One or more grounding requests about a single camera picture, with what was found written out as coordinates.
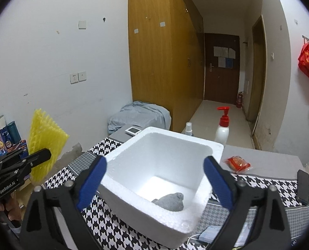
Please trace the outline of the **person's left hand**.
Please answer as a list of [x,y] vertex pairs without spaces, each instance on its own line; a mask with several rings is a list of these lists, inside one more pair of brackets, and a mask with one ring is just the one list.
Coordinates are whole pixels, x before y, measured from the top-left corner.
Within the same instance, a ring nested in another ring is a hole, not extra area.
[[21,222],[22,213],[16,197],[10,196],[5,205],[0,203],[0,212],[4,212],[5,210],[8,212],[8,218],[10,221]]

